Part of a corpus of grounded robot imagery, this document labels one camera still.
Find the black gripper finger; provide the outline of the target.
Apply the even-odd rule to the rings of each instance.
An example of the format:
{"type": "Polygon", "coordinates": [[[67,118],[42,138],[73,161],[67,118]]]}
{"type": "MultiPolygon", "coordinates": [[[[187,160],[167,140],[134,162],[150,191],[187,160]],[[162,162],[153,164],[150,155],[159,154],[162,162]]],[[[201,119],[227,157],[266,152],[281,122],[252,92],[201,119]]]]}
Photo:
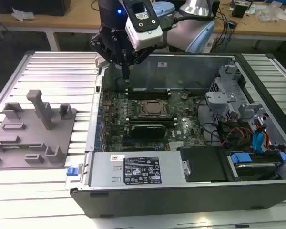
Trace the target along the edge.
{"type": "Polygon", "coordinates": [[[108,39],[109,40],[106,41],[104,36],[97,34],[91,38],[89,45],[108,63],[114,63],[120,66],[122,78],[125,80],[125,57],[118,41],[118,36],[112,34],[109,35],[108,39]]]}
{"type": "Polygon", "coordinates": [[[138,51],[133,51],[125,56],[125,79],[128,80],[130,76],[130,66],[140,64],[144,61],[153,51],[155,46],[147,47],[138,51]]]}

